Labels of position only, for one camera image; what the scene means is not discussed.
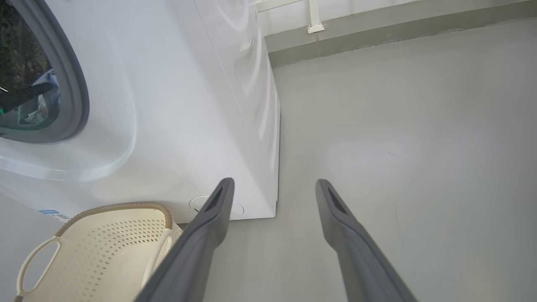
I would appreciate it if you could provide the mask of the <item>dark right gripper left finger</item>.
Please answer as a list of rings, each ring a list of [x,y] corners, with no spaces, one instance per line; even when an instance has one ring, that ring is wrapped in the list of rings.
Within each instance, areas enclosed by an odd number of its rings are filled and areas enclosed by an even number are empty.
[[[227,235],[235,182],[224,178],[144,285],[136,302],[201,302],[213,254]]]

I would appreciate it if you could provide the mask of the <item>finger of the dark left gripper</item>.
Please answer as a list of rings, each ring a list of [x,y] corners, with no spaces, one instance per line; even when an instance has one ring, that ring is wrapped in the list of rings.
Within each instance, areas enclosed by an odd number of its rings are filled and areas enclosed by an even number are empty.
[[[0,95],[0,112],[7,113],[54,88],[52,83],[39,83],[16,91],[4,92]]]

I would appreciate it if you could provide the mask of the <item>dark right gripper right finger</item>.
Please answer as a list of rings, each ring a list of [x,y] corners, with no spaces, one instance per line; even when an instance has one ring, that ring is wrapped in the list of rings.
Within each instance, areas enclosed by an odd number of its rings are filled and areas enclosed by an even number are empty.
[[[349,302],[416,302],[334,186],[318,179],[315,196],[324,238],[336,251]]]

